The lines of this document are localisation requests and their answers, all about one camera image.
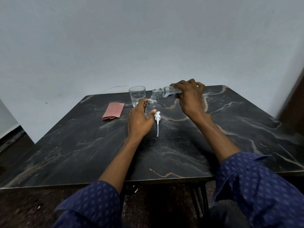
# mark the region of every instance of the person's left hand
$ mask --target person's left hand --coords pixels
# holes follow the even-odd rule
[[[147,98],[140,99],[139,103],[131,110],[128,120],[129,138],[142,140],[143,137],[151,130],[155,121],[154,115],[157,110],[152,110],[146,118],[144,107],[147,102]]]

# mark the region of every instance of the hand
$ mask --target hand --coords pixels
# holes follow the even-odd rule
[[[128,120],[129,138],[143,139],[144,136],[151,130],[154,123],[154,115],[156,109],[152,110],[146,118],[144,107],[148,99],[140,99],[139,103],[131,110]]]
[[[182,111],[192,121],[197,116],[206,114],[202,102],[202,95],[205,88],[204,84],[190,79],[189,81],[181,80],[170,86],[182,91],[182,94],[176,94],[175,97],[179,98]]]

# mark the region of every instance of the pump nozzle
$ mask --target pump nozzle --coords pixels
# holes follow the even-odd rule
[[[159,115],[160,113],[161,113],[160,111],[157,111],[156,114],[154,115],[155,120],[157,121],[157,137],[158,137],[158,134],[159,134],[158,124],[159,124],[159,120],[161,119],[161,116]]]

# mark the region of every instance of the dark floor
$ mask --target dark floor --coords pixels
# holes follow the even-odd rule
[[[0,153],[0,170],[10,171],[20,165],[33,145],[28,135],[22,136]],[[215,182],[208,182],[207,196],[211,197]],[[0,191],[0,227],[51,227],[59,216],[54,209],[78,188],[58,190]],[[226,201],[233,207],[234,202]],[[189,189],[184,184],[155,184],[139,187],[134,195],[126,195],[122,217],[131,227],[197,227],[197,218]]]

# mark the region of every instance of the blue patterned shirt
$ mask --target blue patterned shirt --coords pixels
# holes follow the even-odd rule
[[[304,227],[304,196],[289,182],[259,164],[266,156],[236,153],[216,174],[213,202],[232,199],[251,227]],[[63,227],[122,227],[120,197],[116,189],[97,181],[64,200],[54,224]]]

